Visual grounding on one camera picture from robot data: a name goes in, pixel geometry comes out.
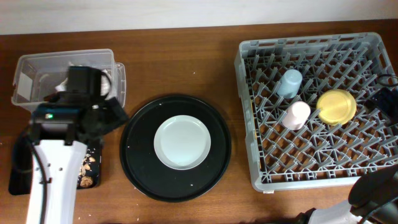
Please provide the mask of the white tissue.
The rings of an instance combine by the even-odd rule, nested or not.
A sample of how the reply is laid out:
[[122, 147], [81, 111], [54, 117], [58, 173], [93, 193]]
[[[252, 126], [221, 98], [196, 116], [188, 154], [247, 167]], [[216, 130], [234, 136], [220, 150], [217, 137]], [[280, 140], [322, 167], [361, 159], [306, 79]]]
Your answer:
[[57, 85], [55, 87], [55, 90], [57, 92], [66, 91], [67, 90], [67, 82], [68, 82], [68, 79], [66, 78], [63, 82], [61, 82], [59, 85]]
[[106, 99], [116, 96], [116, 82], [107, 69], [102, 70], [104, 75], [101, 76], [101, 96]]

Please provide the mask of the yellow bowl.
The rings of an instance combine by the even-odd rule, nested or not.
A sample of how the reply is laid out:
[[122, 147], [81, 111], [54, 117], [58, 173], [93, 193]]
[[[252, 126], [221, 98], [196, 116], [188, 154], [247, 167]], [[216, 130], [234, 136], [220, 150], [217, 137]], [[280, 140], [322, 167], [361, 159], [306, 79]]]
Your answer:
[[329, 90], [319, 97], [316, 109], [319, 119], [331, 126], [346, 124], [353, 119], [357, 106], [352, 94], [346, 90]]

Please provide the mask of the food scraps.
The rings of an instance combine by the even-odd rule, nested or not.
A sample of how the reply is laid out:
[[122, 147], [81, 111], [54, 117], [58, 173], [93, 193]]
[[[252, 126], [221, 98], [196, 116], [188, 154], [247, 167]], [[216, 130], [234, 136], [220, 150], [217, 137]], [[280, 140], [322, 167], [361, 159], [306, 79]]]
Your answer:
[[94, 169], [96, 165], [95, 157], [87, 152], [84, 159], [82, 160], [79, 175], [78, 175], [78, 186], [84, 189], [94, 186], [95, 174]]

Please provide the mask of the grey plate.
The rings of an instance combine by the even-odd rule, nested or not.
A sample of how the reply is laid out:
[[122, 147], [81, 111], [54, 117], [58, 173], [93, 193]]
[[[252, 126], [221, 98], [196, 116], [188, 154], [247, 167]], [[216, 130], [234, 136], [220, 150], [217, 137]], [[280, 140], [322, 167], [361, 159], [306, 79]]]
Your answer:
[[174, 170], [189, 170], [199, 166], [210, 149], [208, 128], [193, 116], [173, 116], [165, 120], [155, 132], [156, 156], [165, 166]]

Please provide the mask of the pink cup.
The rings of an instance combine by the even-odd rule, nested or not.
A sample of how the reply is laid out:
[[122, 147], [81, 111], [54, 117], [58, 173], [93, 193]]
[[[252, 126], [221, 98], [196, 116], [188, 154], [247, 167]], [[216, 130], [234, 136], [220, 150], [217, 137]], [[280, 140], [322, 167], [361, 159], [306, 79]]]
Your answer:
[[305, 102], [297, 101], [290, 105], [286, 112], [287, 114], [282, 120], [284, 127], [290, 130], [299, 130], [306, 123], [310, 116], [311, 109]]

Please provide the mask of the blue cup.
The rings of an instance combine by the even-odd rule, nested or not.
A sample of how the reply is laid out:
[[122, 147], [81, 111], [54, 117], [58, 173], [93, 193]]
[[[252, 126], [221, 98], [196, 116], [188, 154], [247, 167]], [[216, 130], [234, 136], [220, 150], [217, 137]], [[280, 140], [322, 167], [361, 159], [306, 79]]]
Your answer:
[[280, 79], [277, 94], [285, 99], [294, 98], [302, 83], [302, 74], [295, 69], [287, 70]]

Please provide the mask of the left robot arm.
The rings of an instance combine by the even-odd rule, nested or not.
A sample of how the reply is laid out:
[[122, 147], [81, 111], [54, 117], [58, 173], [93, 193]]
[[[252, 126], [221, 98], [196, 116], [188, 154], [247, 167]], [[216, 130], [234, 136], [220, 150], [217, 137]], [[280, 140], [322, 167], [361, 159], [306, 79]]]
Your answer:
[[88, 146], [128, 119], [119, 101], [101, 92], [108, 78], [97, 68], [71, 66], [66, 89], [32, 112], [24, 131], [32, 154], [27, 223], [72, 223]]

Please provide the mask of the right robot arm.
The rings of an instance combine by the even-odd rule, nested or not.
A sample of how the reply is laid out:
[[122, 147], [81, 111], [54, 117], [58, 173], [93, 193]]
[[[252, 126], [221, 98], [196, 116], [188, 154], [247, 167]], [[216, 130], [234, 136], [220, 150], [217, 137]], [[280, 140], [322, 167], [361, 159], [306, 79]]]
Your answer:
[[[381, 112], [397, 137], [397, 87], [384, 86], [364, 103]], [[353, 185], [348, 199], [327, 209], [300, 213], [294, 223], [397, 223], [397, 164], [368, 173]]]

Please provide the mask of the clear plastic waste bin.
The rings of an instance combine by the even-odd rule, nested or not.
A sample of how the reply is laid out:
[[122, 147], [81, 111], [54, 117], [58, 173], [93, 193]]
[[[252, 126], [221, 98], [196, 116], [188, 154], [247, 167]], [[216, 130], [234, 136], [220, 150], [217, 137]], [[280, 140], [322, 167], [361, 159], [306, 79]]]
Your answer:
[[55, 87], [67, 78], [70, 66], [107, 69], [116, 82], [116, 96], [126, 102], [126, 73], [122, 63], [114, 60], [110, 49], [75, 50], [23, 55], [19, 58], [14, 75], [14, 93], [11, 103], [33, 112], [46, 96], [56, 93]]

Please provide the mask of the grey dishwasher rack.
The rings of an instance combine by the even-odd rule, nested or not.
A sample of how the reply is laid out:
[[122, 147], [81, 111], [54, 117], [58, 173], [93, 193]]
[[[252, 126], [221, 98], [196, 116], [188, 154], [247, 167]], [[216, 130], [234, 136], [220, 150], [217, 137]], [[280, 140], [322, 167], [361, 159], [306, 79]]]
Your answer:
[[[381, 36], [375, 32], [241, 42], [234, 61], [243, 106], [251, 183], [259, 192], [351, 185], [362, 175], [397, 164], [397, 137], [365, 101], [397, 79]], [[303, 78], [297, 95], [277, 94], [290, 69]], [[346, 124], [330, 126], [316, 104], [328, 90], [352, 94], [357, 110]], [[311, 109], [299, 130], [284, 127], [287, 108]]]

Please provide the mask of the round black serving tray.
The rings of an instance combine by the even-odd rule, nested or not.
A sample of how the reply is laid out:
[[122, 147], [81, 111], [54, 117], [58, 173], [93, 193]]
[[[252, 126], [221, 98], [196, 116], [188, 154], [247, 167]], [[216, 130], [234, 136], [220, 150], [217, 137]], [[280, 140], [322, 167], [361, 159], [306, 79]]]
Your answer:
[[[206, 159], [189, 170], [163, 164], [155, 154], [158, 127], [176, 115], [199, 119], [210, 132]], [[130, 182], [150, 198], [184, 202], [211, 190], [221, 179], [231, 157], [231, 136], [222, 115], [207, 102], [188, 95], [168, 95], [140, 108], [128, 121], [120, 142], [120, 160]]]

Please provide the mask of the black rectangular tray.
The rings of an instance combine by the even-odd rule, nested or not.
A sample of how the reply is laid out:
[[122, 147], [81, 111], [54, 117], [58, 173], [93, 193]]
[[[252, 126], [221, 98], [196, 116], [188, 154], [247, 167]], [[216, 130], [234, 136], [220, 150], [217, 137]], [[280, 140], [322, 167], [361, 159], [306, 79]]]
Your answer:
[[[89, 144], [79, 171], [77, 189], [90, 189], [100, 183], [103, 140]], [[12, 150], [12, 168], [8, 191], [11, 195], [30, 194], [32, 154], [25, 136], [18, 137]]]

